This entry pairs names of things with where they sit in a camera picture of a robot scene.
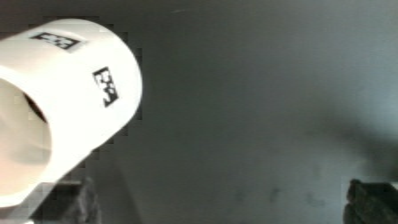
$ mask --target gray wall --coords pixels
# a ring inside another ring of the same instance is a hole
[[[398,179],[398,2],[0,4],[2,32],[98,16],[142,48],[142,121],[96,163],[137,222],[343,223],[350,179]]]

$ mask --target dark object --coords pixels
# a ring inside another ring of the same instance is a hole
[[[352,180],[345,224],[398,223],[398,191],[389,183]]]
[[[92,180],[57,184],[30,217],[36,224],[101,224]]]

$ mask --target black square marking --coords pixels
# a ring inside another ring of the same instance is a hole
[[[103,91],[103,104],[105,107],[108,107],[108,105],[119,99],[108,67],[101,68],[92,74],[98,87]]]
[[[68,50],[80,43],[80,41],[71,39],[69,37],[64,37],[46,32],[32,36],[30,39],[43,40],[46,43],[50,43],[64,50]]]

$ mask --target gray background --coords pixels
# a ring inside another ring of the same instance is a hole
[[[343,223],[398,180],[398,2],[0,1],[0,31],[96,16],[142,48],[142,120],[89,159],[105,224]]]

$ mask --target white curved object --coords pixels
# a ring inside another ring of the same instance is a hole
[[[126,125],[140,96],[135,57],[101,25],[62,19],[0,41],[0,207],[57,182]]]

